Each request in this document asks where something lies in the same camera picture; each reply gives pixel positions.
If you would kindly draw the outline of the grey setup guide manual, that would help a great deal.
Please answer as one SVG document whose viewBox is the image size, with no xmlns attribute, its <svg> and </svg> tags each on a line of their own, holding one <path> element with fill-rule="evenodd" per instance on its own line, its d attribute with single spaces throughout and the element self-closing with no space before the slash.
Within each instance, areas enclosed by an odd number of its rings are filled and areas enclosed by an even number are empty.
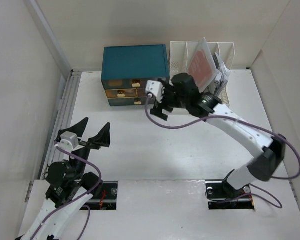
<svg viewBox="0 0 300 240">
<path fill-rule="evenodd" d="M 229 82 L 231 71 L 226 67 L 219 54 L 213 55 L 213 60 L 217 69 L 217 75 L 208 86 L 208 91 L 216 97 L 220 97 Z"/>
</svg>

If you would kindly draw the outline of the red booklet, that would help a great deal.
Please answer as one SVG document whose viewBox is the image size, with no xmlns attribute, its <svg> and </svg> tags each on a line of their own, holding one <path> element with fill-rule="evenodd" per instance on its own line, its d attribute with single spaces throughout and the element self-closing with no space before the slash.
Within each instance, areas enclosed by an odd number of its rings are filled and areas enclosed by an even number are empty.
<svg viewBox="0 0 300 240">
<path fill-rule="evenodd" d="M 205 37 L 198 44 L 187 71 L 193 77 L 200 93 L 204 92 L 219 74 Z"/>
</svg>

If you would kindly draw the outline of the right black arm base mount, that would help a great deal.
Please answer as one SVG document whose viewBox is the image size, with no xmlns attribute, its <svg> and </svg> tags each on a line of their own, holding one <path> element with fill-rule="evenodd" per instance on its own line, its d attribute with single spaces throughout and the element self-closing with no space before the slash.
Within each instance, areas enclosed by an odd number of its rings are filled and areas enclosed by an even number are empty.
<svg viewBox="0 0 300 240">
<path fill-rule="evenodd" d="M 254 210 L 250 185 L 236 190 L 225 186 L 222 180 L 207 180 L 205 196 L 209 210 Z"/>
</svg>

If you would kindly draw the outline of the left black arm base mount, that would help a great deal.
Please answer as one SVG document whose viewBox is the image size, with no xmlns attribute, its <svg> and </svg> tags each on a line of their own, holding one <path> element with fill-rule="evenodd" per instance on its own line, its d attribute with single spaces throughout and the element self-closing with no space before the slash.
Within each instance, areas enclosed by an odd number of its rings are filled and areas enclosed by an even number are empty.
<svg viewBox="0 0 300 240">
<path fill-rule="evenodd" d="M 85 205 L 92 211 L 115 211 L 117 209 L 118 182 L 104 181 L 98 195 L 90 199 Z"/>
</svg>

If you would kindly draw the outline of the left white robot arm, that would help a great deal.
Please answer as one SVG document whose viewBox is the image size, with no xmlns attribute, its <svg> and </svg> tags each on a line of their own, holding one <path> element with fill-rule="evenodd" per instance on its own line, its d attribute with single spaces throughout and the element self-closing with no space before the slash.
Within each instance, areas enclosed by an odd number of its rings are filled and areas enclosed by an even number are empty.
<svg viewBox="0 0 300 240">
<path fill-rule="evenodd" d="M 67 160 L 52 163 L 45 180 L 49 188 L 40 211 L 20 240 L 59 240 L 71 219 L 81 208 L 90 207 L 89 200 L 101 195 L 103 180 L 100 169 L 89 162 L 90 152 L 108 148 L 111 144 L 108 122 L 99 133 L 87 141 L 82 139 L 89 118 L 58 131 L 54 148 L 67 155 Z"/>
</svg>

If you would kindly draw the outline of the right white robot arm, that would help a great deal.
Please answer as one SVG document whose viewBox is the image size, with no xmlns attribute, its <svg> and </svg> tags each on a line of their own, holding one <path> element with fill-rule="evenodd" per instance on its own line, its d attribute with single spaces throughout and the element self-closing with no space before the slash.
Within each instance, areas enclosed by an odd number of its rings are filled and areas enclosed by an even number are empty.
<svg viewBox="0 0 300 240">
<path fill-rule="evenodd" d="M 282 163 L 286 153 L 285 139 L 281 135 L 263 134 L 233 113 L 220 98 L 209 92 L 200 92 L 194 78 L 187 73 L 179 73 L 172 83 L 162 79 L 149 80 L 145 92 L 156 103 L 147 112 L 164 121 L 175 108 L 186 109 L 194 117 L 201 119 L 240 143 L 252 155 L 252 159 L 238 169 L 232 170 L 219 185 L 220 198 L 234 198 L 244 187 L 256 180 L 268 182 Z"/>
</svg>

